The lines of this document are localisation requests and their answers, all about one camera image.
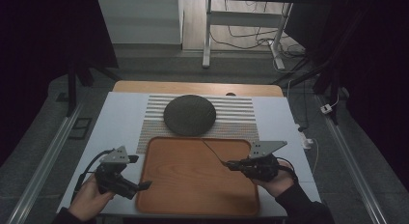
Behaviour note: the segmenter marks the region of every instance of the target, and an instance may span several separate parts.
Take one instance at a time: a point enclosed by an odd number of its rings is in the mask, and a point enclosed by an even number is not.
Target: black sleeve
[[[61,208],[51,224],[81,224],[81,220],[68,212],[67,208]]]
[[[323,204],[312,202],[299,183],[276,198],[288,215],[287,223],[335,224],[330,210]]]

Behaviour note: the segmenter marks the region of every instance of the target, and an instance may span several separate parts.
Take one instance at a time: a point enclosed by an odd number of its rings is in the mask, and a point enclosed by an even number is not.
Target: hand
[[[68,211],[81,221],[88,221],[99,214],[115,193],[108,191],[100,194],[94,174],[82,184]]]
[[[279,163],[285,167],[291,168],[291,165],[285,161],[279,160]],[[252,179],[252,182],[265,188],[273,197],[278,197],[288,188],[294,185],[294,180],[289,172],[279,170],[278,175],[270,182],[263,182],[257,179]]]

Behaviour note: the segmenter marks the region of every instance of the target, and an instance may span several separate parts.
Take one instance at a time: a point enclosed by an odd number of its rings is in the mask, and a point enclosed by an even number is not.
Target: table leg
[[[269,45],[270,45],[270,49],[271,52],[273,53],[273,57],[274,57],[274,62],[276,63],[277,66],[277,70],[284,70],[284,64],[283,64],[283,60],[280,56],[280,52],[279,52],[279,44],[280,44],[280,39],[282,37],[284,28],[286,27],[286,21],[288,19],[288,15],[289,15],[289,11],[291,9],[292,3],[285,3],[284,4],[284,10],[283,10],[283,16],[280,20],[280,24],[276,33],[276,37],[274,38],[274,41],[268,41]]]
[[[204,60],[203,68],[210,66],[210,19],[211,19],[211,0],[206,0],[206,19],[205,19],[205,38],[204,38]]]

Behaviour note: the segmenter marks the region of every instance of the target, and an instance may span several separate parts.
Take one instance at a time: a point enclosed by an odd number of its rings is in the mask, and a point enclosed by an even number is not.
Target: metal frame
[[[325,104],[322,96],[315,97],[315,99],[319,106],[323,106]],[[373,195],[373,191],[367,183],[354,154],[350,151],[340,128],[334,124],[329,116],[326,116],[325,118],[328,129],[337,143],[337,147],[340,150],[346,168],[351,175],[352,181],[354,181],[358,192],[362,196],[363,202],[368,210],[368,214],[372,219],[372,222],[376,224],[387,224],[388,221],[386,220],[376,197]]]
[[[20,197],[17,205],[14,207],[12,215],[7,221],[8,224],[14,223],[24,223],[28,214],[30,213],[31,208],[33,207],[36,199],[42,189],[42,186],[45,183],[49,173],[51,172],[52,167],[54,166],[55,160],[57,159],[61,149],[63,148],[66,140],[68,138],[69,132],[71,131],[72,126],[75,123],[76,118],[82,110],[85,99],[87,99],[88,90],[85,95],[81,97],[77,106],[72,111],[70,117],[65,117],[63,122],[60,125],[54,139],[51,141],[47,152],[42,158],[39,166],[37,167],[36,172],[33,177],[27,184],[23,194]]]
[[[274,57],[278,70],[284,70],[285,66],[280,56],[278,49],[280,39],[286,27],[289,11],[292,4],[285,3],[285,8],[282,14],[254,14],[254,13],[238,13],[238,12],[213,12],[211,10],[211,0],[206,0],[206,23],[205,23],[205,38],[204,38],[204,58],[202,66],[204,69],[210,67],[210,27],[211,25],[230,25],[230,26],[245,26],[245,27],[267,27],[277,28],[274,41],[269,41],[269,46]]]

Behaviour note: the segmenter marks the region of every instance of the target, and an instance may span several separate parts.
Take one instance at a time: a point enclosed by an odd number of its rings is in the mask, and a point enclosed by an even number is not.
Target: aluminum rail
[[[315,97],[319,107],[325,105],[322,97]],[[326,123],[328,129],[331,131],[331,134],[334,140],[337,143],[337,146],[340,150],[340,153],[343,157],[343,161],[346,164],[349,174],[354,181],[358,192],[361,194],[363,202],[368,210],[368,214],[372,219],[374,224],[387,224],[387,220],[383,211],[381,210],[378,201],[373,195],[373,191],[370,188],[369,184],[365,180],[364,174],[362,173],[355,156],[350,151],[348,144],[346,143],[343,134],[338,126],[336,126],[329,116],[326,116]]]
[[[54,166],[55,160],[57,159],[61,149],[63,148],[66,140],[68,138],[69,132],[71,131],[76,118],[84,106],[84,101],[88,96],[89,89],[85,90],[83,96],[81,96],[78,101],[77,106],[73,110],[70,117],[65,117],[61,123],[56,135],[51,141],[47,152],[42,157],[42,160],[37,167],[36,172],[31,178],[30,182],[26,186],[23,194],[20,197],[17,205],[15,206],[12,215],[7,221],[8,224],[20,224],[24,223],[31,208],[33,207],[36,199],[45,183],[52,167]]]

